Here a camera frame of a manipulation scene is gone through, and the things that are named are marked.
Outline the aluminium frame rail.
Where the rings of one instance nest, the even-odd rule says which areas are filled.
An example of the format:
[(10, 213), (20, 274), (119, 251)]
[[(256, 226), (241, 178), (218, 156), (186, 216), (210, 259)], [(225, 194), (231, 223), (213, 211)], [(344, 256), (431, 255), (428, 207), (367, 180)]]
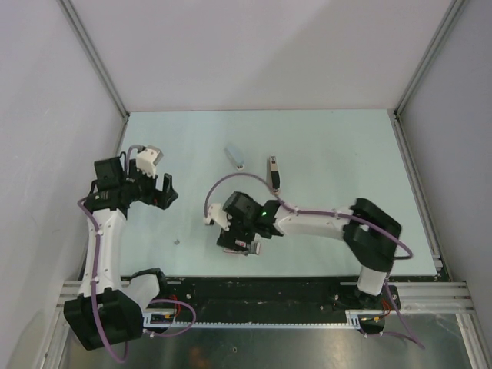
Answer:
[(209, 302), (315, 303), (344, 310), (377, 311), (394, 302), (402, 311), (435, 313), (474, 309), (464, 282), (391, 281), (389, 292), (377, 296), (359, 292), (353, 281), (333, 278), (171, 278), (158, 298), (175, 296), (195, 309)]

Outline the light blue staple box sleeve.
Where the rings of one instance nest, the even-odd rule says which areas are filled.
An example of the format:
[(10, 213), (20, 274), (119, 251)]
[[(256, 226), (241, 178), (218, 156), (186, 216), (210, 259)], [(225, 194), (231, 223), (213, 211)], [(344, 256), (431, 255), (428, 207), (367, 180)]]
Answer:
[(237, 171), (244, 169), (244, 156), (235, 145), (227, 145), (224, 148), (224, 152)]

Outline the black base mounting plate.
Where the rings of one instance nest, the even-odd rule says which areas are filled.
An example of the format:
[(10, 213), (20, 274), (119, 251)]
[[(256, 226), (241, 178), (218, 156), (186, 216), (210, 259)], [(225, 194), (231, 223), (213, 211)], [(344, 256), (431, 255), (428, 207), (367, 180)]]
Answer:
[(354, 328), (379, 332), (401, 306), (397, 288), (377, 296), (353, 278), (169, 277), (158, 302), (144, 313), (144, 327)]

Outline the red white staple box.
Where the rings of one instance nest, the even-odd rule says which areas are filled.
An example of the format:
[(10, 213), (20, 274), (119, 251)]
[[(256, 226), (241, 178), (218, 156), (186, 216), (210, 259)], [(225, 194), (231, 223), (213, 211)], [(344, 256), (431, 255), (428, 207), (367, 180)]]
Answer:
[(244, 256), (259, 255), (261, 253), (261, 243), (259, 241), (246, 243), (236, 240), (231, 248), (224, 247), (224, 252), (228, 254), (242, 254)]

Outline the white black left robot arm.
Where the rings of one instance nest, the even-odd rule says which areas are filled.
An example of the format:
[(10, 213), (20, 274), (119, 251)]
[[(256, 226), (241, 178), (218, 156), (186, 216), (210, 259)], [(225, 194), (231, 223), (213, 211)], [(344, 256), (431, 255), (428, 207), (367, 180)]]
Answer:
[(88, 223), (85, 271), (76, 298), (65, 302), (63, 312), (88, 351), (140, 338), (144, 309), (159, 308), (170, 298), (160, 268), (134, 273), (128, 291), (120, 273), (121, 240), (131, 205), (141, 202), (165, 210), (178, 199), (170, 174), (157, 188), (159, 160), (139, 154), (127, 165), (118, 157), (96, 161), (96, 179), (78, 203)]

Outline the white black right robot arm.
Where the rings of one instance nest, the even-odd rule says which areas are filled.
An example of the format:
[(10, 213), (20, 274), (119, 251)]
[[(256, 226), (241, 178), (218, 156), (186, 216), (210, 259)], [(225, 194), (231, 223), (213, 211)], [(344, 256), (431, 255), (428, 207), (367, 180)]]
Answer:
[(250, 254), (261, 238), (304, 235), (343, 241), (361, 264), (354, 298), (363, 308), (381, 301), (402, 231), (400, 223), (366, 198), (348, 208), (320, 211), (290, 208), (279, 200), (259, 204), (239, 191), (224, 204), (210, 204), (206, 222), (220, 226), (218, 246), (241, 254)]

